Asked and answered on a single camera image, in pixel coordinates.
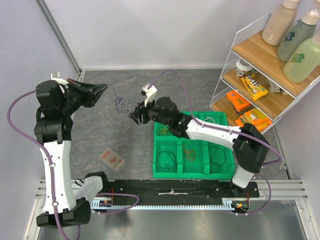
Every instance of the wooden shelf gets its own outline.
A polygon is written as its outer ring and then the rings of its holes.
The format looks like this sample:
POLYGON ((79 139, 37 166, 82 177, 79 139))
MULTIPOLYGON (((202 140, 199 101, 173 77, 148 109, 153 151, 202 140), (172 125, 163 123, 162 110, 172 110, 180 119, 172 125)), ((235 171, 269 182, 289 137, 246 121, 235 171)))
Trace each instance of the wooden shelf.
POLYGON ((239 116, 237 115, 235 109, 232 107, 227 96, 224 96, 220 100, 211 104, 211 107, 216 112, 224 112, 230 126, 237 126, 236 120, 239 118, 239 116))
MULTIPOLYGON (((249 102, 253 103, 259 109, 261 109, 261 111, 263 111, 272 120, 275 119, 279 114, 281 114, 294 100, 294 98, 290 95, 282 95, 282 93, 280 92, 269 92, 267 95, 254 101, 243 82, 239 77, 237 77, 236 69, 233 69, 225 74, 223 76, 223 79, 226 80, 235 89, 237 89, 239 93, 244 96, 249 102)), ((261 73, 258 73, 256 75, 255 80, 264 88, 266 88, 266 77, 261 73)))
POLYGON ((233 52, 296 97, 320 76, 320 66, 318 65, 302 83, 293 83, 284 75, 283 68, 286 63, 278 58, 277 49, 278 47, 265 43, 262 31, 232 48, 233 52))

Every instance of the beige bottle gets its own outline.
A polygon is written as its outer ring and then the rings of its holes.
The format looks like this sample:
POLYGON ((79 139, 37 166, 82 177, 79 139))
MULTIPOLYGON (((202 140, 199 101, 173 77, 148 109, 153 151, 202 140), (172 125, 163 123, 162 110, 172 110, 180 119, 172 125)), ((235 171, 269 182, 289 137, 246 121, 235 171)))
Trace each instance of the beige bottle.
POLYGON ((296 18, 299 3, 300 0, 285 0, 273 11, 262 32, 267 44, 278 46, 281 43, 296 18))

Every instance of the bottle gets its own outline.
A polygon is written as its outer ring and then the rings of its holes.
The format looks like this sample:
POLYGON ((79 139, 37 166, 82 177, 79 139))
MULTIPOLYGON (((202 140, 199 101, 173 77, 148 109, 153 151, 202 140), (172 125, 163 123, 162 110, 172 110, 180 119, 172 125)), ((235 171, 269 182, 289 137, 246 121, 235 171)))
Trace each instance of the bottle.
POLYGON ((262 32, 262 39, 271 46, 278 46, 297 15, 300 0, 285 0, 272 13, 262 32))
POLYGON ((283 68, 284 75, 300 84, 320 64, 320 30, 295 50, 283 68))
POLYGON ((313 36, 319 18, 320 11, 316 8, 308 11, 289 28, 277 50, 278 57, 282 61, 288 62, 298 46, 313 36))

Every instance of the green logo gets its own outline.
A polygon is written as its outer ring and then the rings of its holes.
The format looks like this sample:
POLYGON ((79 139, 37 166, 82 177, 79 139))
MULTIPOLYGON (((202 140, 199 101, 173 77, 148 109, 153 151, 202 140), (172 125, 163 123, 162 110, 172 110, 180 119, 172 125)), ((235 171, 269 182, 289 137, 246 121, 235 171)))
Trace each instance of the green logo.
POLYGON ((302 59, 305 59, 305 55, 303 53, 297 53, 292 56, 292 58, 290 59, 290 62, 301 63, 302 59))

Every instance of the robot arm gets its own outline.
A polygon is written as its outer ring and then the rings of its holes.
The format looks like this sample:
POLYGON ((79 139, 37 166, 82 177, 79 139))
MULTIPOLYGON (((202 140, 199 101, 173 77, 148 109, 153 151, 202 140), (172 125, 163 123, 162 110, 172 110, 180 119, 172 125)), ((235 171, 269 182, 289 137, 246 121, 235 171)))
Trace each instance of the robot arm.
POLYGON ((135 110, 129 114, 129 117, 138 125, 146 124, 150 120, 164 124, 178 138, 208 141, 233 150, 238 167, 231 185, 241 189, 246 188, 253 175, 260 172, 269 149, 231 131, 249 134, 268 144, 262 134, 249 123, 243 127, 224 126, 197 119, 202 124, 223 128, 226 131, 204 127, 191 116, 179 112, 177 105, 169 97, 161 97, 155 101, 157 89, 154 86, 148 89, 148 86, 149 84, 145 85, 141 91, 146 99, 137 103, 135 110))
POLYGON ((57 205, 62 227, 87 224, 90 220, 91 202, 101 190, 108 191, 108 179, 104 172, 89 173, 84 184, 73 193, 70 174, 71 115, 80 106, 92 108, 107 89, 106 84, 87 84, 72 79, 52 78, 36 87, 36 98, 40 107, 36 113, 34 133, 51 155, 49 166, 46 154, 41 150, 46 179, 46 199, 43 214, 36 218, 37 225, 56 228, 54 205, 57 205), (54 170, 56 199, 52 201, 52 179, 54 170))

